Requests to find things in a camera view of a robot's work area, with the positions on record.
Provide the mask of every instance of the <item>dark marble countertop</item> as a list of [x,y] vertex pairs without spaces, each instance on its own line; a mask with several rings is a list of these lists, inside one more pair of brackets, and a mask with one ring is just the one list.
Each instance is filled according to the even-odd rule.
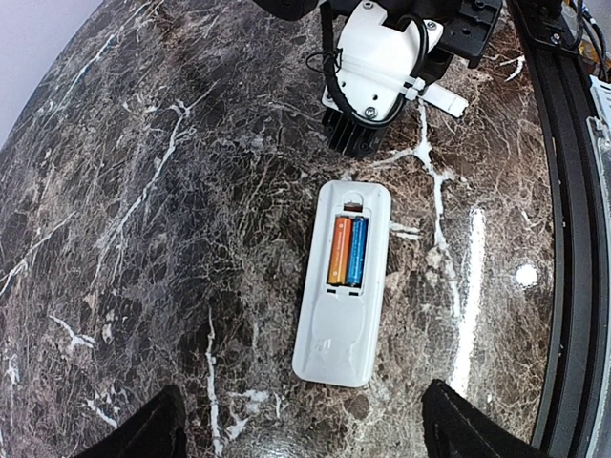
[[[70,456],[167,384],[192,456],[422,457],[432,378],[529,439],[553,226],[511,20],[442,80],[463,119],[412,104],[363,161],[325,147],[319,40],[246,0],[107,0],[54,63],[0,152],[1,451]],[[362,389],[290,365],[331,179],[393,198]]]

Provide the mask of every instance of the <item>white plastic housing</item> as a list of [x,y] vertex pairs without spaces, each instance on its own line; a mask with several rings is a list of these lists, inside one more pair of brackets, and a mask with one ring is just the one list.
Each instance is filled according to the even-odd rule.
[[[376,2],[361,2],[348,18],[337,45],[342,50],[337,72],[342,92],[359,115],[374,108],[377,115],[372,120],[378,121],[387,117],[397,96],[405,93],[403,85],[410,78],[420,48],[420,35],[413,22],[400,32],[382,25],[387,17],[387,11]],[[429,25],[430,52],[439,43],[443,26],[425,22]],[[338,111],[327,90],[323,104]]]
[[[345,211],[347,203],[362,205],[362,213]],[[338,216],[369,220],[363,278],[358,288],[327,284]],[[390,193],[381,184],[330,181],[321,189],[293,353],[293,370],[299,378],[349,387],[365,385],[371,378],[389,228]]]

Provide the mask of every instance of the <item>white remote control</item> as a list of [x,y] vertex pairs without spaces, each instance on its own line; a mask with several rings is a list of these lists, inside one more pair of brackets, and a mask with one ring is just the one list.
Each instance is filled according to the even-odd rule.
[[330,181],[320,191],[293,353],[298,377],[358,387],[373,374],[389,248],[390,193]]

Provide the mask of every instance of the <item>orange battery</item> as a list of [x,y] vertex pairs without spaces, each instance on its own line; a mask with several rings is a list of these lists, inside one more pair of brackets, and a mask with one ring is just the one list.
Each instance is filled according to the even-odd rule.
[[351,229],[352,220],[350,218],[339,217],[335,220],[331,263],[328,268],[329,284],[337,285],[346,283]]

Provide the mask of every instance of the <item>black cable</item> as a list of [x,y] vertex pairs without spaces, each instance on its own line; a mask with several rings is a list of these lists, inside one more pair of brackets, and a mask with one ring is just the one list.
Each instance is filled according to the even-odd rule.
[[412,78],[417,78],[419,74],[422,73],[422,69],[427,62],[427,54],[429,53],[429,33],[427,32],[427,26],[422,20],[422,18],[416,14],[404,14],[399,19],[397,25],[399,26],[400,31],[405,31],[410,24],[410,21],[413,21],[418,28],[418,34],[420,35],[420,46],[418,47],[418,55],[416,57],[416,62],[413,64],[413,69],[411,69],[410,76]]
[[577,32],[575,34],[575,41],[566,47],[568,50],[572,51],[577,49],[583,37],[583,0],[578,0],[576,7],[573,0],[571,0],[571,7],[573,7],[573,9],[577,8]]
[[335,50],[334,52],[313,52],[312,54],[310,54],[306,59],[305,59],[305,66],[308,67],[309,70],[312,70],[313,72],[316,73],[322,73],[325,74],[324,70],[319,70],[317,68],[315,68],[312,64],[311,61],[314,57],[318,57],[318,56],[323,57],[323,67],[325,66],[325,61],[327,59],[331,59],[334,61],[335,63],[335,70],[334,73],[337,73],[340,71],[340,69],[342,68],[342,51],[341,50]]
[[605,83],[607,83],[609,82],[609,74],[607,72],[607,44],[604,39],[604,33],[602,33],[599,25],[596,22],[593,22],[593,19],[590,19],[590,25],[599,38],[600,52],[602,53],[602,58],[600,59],[600,71],[602,73],[602,79]]
[[[602,53],[602,49],[600,48],[599,43],[597,43],[599,40],[595,36],[593,30],[591,29],[592,26],[590,25],[590,23],[589,22],[586,23],[585,26],[586,26],[585,32],[588,34],[588,37],[590,38],[590,41],[592,42],[592,47],[594,48],[596,56],[599,58],[599,62],[602,62],[603,60],[602,57],[604,56],[604,54]],[[606,77],[604,76],[604,67],[602,66],[602,64],[600,64],[599,78],[606,79]]]
[[[579,13],[581,13],[581,24],[583,24],[583,20],[585,19],[585,32],[588,34],[590,41],[592,42],[592,46],[594,47],[594,51],[598,55],[600,61],[599,79],[602,79],[604,82],[608,82],[609,75],[607,70],[607,45],[604,39],[604,33],[600,29],[594,17],[592,17],[590,10],[583,5],[583,0],[579,1],[579,6],[575,5],[574,0],[569,0],[569,6],[578,14],[578,19]],[[594,31],[594,33],[596,34],[596,37],[594,36],[592,31],[590,31],[590,27],[592,28],[592,31]]]
[[[416,64],[411,71],[411,77],[417,77],[419,73],[415,73],[416,70],[422,69],[424,66],[424,61],[426,60],[427,52],[429,49],[429,36],[427,33],[426,25],[422,18],[416,15],[410,15],[411,17],[407,19],[411,19],[414,21],[418,30],[420,31],[420,50],[418,52],[418,58],[416,59]],[[334,38],[333,38],[333,10],[329,2],[325,2],[321,5],[321,22],[323,27],[323,54],[330,55],[334,53]],[[422,49],[424,48],[424,57],[422,57]],[[325,81],[327,84],[327,90],[329,95],[331,96],[335,105],[342,111],[342,113],[350,118],[352,122],[358,124],[362,127],[368,129],[382,129],[388,127],[394,119],[401,113],[406,104],[406,99],[403,94],[399,94],[397,99],[394,102],[394,105],[390,109],[389,115],[381,120],[381,121],[371,121],[369,119],[361,117],[355,110],[352,108],[348,99],[342,92],[342,88],[340,87],[339,81],[337,80],[336,68],[335,68],[335,59],[324,59],[323,60],[323,74],[325,75]]]

